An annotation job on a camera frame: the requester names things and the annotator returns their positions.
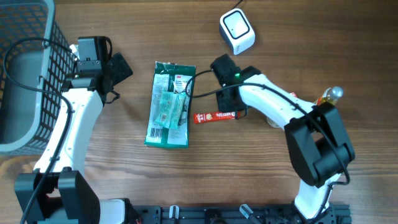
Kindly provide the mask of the yellow dish soap bottle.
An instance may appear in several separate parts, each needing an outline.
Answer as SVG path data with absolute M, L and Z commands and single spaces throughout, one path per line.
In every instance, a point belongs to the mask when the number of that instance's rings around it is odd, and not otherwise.
M 335 105 L 337 101 L 343 96 L 343 89 L 340 86 L 334 86 L 325 90 L 325 92 L 320 96 L 314 103 L 320 105 L 324 102 L 331 103 Z

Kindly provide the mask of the teal snack packet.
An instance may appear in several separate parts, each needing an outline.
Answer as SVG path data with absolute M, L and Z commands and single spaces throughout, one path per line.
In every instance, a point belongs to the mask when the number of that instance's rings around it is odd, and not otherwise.
M 159 114 L 155 124 L 167 129 L 178 129 L 187 94 L 163 91 L 159 102 Z

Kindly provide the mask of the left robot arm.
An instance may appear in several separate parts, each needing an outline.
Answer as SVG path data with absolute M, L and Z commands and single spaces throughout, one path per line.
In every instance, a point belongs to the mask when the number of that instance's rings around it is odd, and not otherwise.
M 114 85 L 132 75 L 110 38 L 78 38 L 79 58 L 65 77 L 62 100 L 49 144 L 34 170 L 20 174 L 15 193 L 22 223 L 134 223 L 139 214 L 129 199 L 100 200 L 84 177 L 93 127 Z

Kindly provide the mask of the green sponge package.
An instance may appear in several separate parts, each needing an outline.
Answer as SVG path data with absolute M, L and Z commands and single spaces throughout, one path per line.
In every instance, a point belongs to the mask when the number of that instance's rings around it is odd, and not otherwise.
M 162 148 L 187 148 L 189 145 L 189 112 L 196 67 L 175 63 L 156 62 L 152 82 L 149 122 L 144 144 Z M 163 91 L 187 94 L 178 129 L 167 129 L 155 124 Z

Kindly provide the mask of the green lidded cup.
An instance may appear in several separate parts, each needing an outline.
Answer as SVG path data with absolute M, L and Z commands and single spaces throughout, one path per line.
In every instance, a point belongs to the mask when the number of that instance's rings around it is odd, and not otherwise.
M 267 122 L 273 128 L 279 128 L 279 125 L 275 121 L 271 120 L 269 117 L 267 117 Z

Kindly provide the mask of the red coffee stick sachet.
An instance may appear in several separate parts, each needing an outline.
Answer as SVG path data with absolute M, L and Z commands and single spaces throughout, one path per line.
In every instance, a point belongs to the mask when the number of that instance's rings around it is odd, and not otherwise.
M 209 123 L 215 121 L 238 119 L 240 112 L 211 112 L 211 113 L 196 113 L 193 115 L 195 124 Z

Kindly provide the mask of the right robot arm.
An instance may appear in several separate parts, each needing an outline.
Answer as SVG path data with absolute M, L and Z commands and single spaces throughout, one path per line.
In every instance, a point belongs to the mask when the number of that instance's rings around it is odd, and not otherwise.
M 221 89 L 216 91 L 220 111 L 234 111 L 241 103 L 273 120 L 285 133 L 290 161 L 300 177 L 294 207 L 314 223 L 323 218 L 336 185 L 348 185 L 348 164 L 354 147 L 337 108 L 301 100 L 273 84 L 253 66 L 240 69 L 224 54 L 210 65 Z

